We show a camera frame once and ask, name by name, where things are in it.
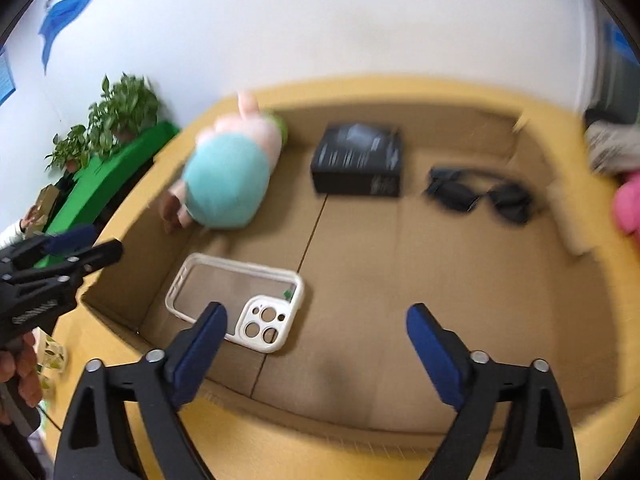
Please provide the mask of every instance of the blue gripper pad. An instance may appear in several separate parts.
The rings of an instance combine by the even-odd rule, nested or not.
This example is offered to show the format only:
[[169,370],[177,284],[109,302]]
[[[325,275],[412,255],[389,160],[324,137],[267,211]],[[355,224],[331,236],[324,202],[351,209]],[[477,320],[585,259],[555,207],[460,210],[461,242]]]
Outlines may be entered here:
[[79,224],[64,233],[53,235],[47,241],[44,251],[52,256],[66,256],[95,244],[98,234],[91,224]]
[[440,400],[459,411],[470,373],[468,349],[455,333],[439,325],[423,303],[407,311],[406,331]]
[[174,408],[195,398],[225,333],[225,307],[212,301],[197,322],[171,342],[166,350],[164,378],[173,386],[170,400]]

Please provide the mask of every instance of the black sunglasses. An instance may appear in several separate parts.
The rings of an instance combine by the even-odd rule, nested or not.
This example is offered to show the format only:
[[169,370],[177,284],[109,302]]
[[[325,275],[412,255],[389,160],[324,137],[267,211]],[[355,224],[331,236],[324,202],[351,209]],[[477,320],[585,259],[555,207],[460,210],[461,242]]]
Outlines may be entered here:
[[[477,193],[467,184],[459,182],[469,175],[500,180],[500,184],[496,184],[487,192]],[[522,184],[493,171],[434,166],[429,172],[429,179],[429,187],[424,192],[439,200],[448,209],[468,213],[486,195],[505,220],[518,225],[524,225],[531,220],[533,195]]]

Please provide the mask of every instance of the plush toy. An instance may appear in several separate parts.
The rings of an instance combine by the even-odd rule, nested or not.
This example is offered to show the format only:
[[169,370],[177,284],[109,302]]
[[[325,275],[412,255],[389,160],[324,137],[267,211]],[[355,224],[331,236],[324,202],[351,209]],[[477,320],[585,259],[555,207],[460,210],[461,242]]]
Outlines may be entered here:
[[238,94],[238,111],[198,134],[181,179],[161,197],[167,233],[193,221],[210,229],[238,229],[254,218],[287,128],[278,117],[260,113],[252,94]]
[[613,218],[622,231],[640,243],[640,171],[627,173],[625,179],[613,197]]

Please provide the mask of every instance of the yellow table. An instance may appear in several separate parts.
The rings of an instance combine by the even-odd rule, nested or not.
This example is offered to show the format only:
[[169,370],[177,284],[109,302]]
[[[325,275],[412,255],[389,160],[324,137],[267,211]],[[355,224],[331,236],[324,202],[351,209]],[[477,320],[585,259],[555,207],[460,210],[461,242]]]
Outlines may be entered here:
[[[361,77],[330,79],[282,86],[257,92],[264,108],[280,104],[301,104],[309,99],[330,100],[391,96],[406,100],[430,100],[465,104],[517,114],[527,123],[553,160],[568,194],[580,237],[593,248],[602,263],[614,304],[620,368],[619,396],[588,417],[575,437],[580,471],[585,480],[597,479],[619,451],[640,413],[640,261],[631,240],[618,234],[612,225],[609,204],[615,191],[612,181],[590,174],[580,117],[554,105],[496,88],[430,78]],[[235,99],[216,104],[156,156],[161,163],[175,153],[188,153],[194,133],[223,112],[235,109]],[[121,206],[127,207],[127,201]],[[118,237],[127,229],[118,216],[107,225],[101,239]],[[84,364],[100,358],[107,365],[137,361],[138,352],[117,338],[95,319],[82,304],[63,316],[54,333],[65,344],[69,362],[56,380],[55,398],[49,415],[61,425]],[[130,410],[130,422],[138,449],[150,479],[162,478],[158,471],[140,414]],[[228,412],[198,398],[180,416],[204,461],[218,480],[278,478],[307,480],[348,478],[356,480],[417,479],[428,458],[423,456],[374,456],[370,449],[341,449],[317,438],[269,426]],[[59,432],[47,424],[46,447],[55,455]],[[483,455],[473,478],[484,478],[491,461]]]

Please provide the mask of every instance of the black box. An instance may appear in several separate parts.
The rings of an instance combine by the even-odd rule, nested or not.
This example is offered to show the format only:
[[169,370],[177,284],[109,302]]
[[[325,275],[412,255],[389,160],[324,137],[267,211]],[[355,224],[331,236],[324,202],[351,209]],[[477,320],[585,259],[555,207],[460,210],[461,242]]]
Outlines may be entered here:
[[374,124],[330,124],[311,161],[318,193],[400,196],[402,140]]

